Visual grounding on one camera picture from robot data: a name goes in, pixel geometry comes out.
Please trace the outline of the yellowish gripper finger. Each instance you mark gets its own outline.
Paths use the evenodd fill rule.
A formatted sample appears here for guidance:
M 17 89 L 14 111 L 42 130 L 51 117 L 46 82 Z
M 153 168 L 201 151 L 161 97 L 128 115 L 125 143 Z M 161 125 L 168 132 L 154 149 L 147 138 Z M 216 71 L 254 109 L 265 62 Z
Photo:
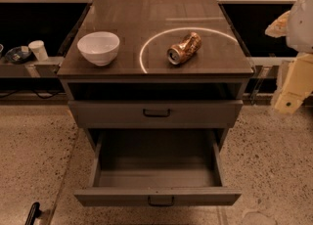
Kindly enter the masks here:
M 274 38 L 285 36 L 287 34 L 287 23 L 289 15 L 290 11 L 286 11 L 281 14 L 278 18 L 276 18 L 271 24 L 267 26 L 267 28 L 265 29 L 265 34 Z

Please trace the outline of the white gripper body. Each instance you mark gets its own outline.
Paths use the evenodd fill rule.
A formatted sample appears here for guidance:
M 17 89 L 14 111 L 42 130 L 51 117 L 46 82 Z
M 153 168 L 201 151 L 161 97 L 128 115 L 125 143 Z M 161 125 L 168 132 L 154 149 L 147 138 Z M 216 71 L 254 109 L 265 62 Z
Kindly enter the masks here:
M 295 113 L 312 92 L 313 55 L 301 53 L 280 65 L 271 106 L 278 113 Z

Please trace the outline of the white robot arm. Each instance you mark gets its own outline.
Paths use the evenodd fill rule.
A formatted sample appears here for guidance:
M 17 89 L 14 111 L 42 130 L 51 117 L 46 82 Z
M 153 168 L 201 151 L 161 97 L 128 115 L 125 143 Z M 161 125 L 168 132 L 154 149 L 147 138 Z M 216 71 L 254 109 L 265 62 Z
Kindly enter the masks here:
M 285 36 L 287 46 L 298 52 L 271 103 L 279 113 L 294 113 L 313 92 L 313 0 L 297 0 L 265 29 L 265 34 Z

